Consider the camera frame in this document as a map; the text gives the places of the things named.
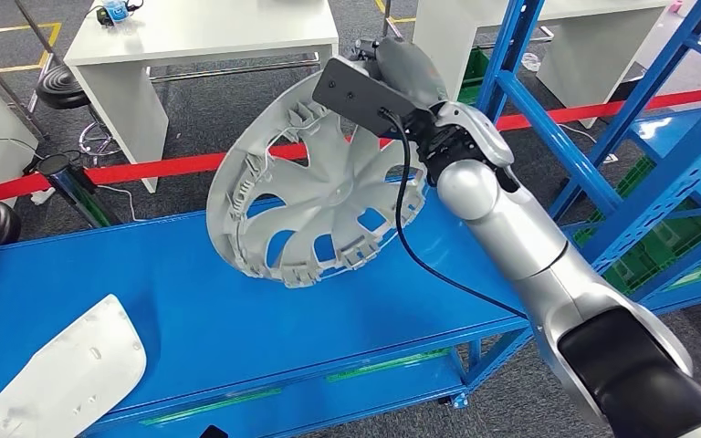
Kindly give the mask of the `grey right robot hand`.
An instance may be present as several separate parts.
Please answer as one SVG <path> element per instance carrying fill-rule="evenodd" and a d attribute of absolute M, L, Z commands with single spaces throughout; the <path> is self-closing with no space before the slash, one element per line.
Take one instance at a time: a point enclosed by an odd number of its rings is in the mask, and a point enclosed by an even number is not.
<path fill-rule="evenodd" d="M 448 100 L 445 82 L 432 60 L 400 36 L 357 39 L 351 53 L 372 78 L 399 91 L 416 106 L 431 108 Z"/>

